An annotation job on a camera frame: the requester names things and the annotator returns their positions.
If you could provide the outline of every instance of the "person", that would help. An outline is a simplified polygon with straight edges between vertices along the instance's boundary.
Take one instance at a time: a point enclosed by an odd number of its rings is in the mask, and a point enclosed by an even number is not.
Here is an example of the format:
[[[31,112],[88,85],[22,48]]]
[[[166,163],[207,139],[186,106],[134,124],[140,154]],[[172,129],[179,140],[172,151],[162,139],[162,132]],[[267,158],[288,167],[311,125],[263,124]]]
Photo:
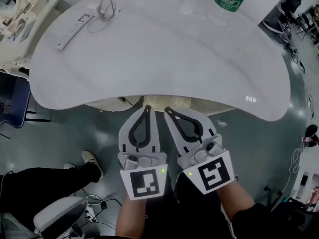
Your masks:
[[[34,231],[33,218],[38,212],[103,177],[92,153],[83,151],[82,157],[85,164],[79,169],[67,163],[64,169],[30,168],[0,176],[0,213],[11,213]]]
[[[231,239],[221,204],[238,239],[301,237],[288,221],[277,219],[268,208],[255,204],[238,182],[203,195],[184,173],[176,183],[175,194],[168,178],[163,197],[131,201],[127,196],[116,222],[115,236]]]

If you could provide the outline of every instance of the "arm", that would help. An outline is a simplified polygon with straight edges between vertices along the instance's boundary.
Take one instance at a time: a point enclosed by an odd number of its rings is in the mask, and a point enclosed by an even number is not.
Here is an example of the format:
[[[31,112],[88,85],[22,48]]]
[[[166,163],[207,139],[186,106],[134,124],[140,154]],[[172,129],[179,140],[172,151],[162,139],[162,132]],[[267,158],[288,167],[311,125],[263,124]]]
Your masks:
[[[217,194],[230,220],[238,211],[247,210],[255,204],[253,198],[236,181],[218,189]]]
[[[126,196],[116,221],[115,235],[139,239],[142,236],[145,221],[146,200],[130,200]]]

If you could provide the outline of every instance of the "power strip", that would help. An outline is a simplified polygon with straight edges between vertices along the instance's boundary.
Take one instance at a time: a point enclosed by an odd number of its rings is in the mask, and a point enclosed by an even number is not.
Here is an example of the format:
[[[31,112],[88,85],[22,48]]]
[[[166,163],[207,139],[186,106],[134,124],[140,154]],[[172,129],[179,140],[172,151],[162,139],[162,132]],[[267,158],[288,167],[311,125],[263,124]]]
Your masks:
[[[56,44],[56,47],[59,50],[63,50],[72,40],[72,38],[81,30],[81,28],[84,27],[92,18],[93,15],[89,14],[84,14],[82,17],[80,17],[75,22],[75,24],[66,31],[65,35],[63,35],[59,39],[59,41]]]
[[[93,208],[92,208],[91,206],[88,206],[88,207],[86,208],[85,214],[86,214],[85,219],[86,219],[87,221],[89,221],[89,222],[97,222],[96,217],[95,217],[94,210],[93,210]]]

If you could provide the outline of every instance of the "white table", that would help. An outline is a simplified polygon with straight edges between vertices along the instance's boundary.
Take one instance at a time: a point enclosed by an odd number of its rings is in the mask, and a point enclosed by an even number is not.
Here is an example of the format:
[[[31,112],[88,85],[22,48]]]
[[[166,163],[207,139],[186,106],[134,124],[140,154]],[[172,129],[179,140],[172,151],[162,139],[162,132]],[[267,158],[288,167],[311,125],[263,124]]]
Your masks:
[[[197,0],[190,15],[181,0],[113,1],[121,11],[109,26],[94,34],[84,27],[62,52],[57,39],[100,0],[81,1],[45,32],[30,71],[42,106],[149,94],[212,100],[267,121],[285,114],[290,81],[280,49],[241,13],[219,27],[214,0]]]

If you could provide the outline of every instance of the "white chair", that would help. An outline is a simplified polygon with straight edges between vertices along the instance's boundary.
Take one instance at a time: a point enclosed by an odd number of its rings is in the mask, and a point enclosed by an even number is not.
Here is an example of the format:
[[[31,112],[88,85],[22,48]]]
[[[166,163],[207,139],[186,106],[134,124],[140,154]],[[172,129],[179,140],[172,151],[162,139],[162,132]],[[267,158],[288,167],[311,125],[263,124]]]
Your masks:
[[[4,214],[5,224],[14,224],[17,228],[5,231],[7,239],[56,239],[72,227],[84,214],[88,201],[82,197],[65,197],[50,204],[33,219],[38,234],[30,231],[13,215]]]

